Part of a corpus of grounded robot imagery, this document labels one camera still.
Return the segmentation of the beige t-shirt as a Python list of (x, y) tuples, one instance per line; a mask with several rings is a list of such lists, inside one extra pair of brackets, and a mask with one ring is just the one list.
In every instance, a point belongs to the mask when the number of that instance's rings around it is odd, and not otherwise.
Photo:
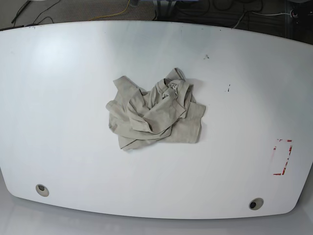
[(114, 80), (117, 94), (107, 103), (109, 129), (120, 149), (140, 149), (158, 141), (196, 143), (206, 107), (196, 102), (193, 84), (174, 68), (149, 91), (122, 76)]

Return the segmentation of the red tape rectangle marking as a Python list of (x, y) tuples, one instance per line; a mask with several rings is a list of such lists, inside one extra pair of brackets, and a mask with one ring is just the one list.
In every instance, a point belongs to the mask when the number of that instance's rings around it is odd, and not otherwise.
[(277, 139), (271, 157), (271, 173), (274, 176), (285, 174), (291, 155), (293, 140)]

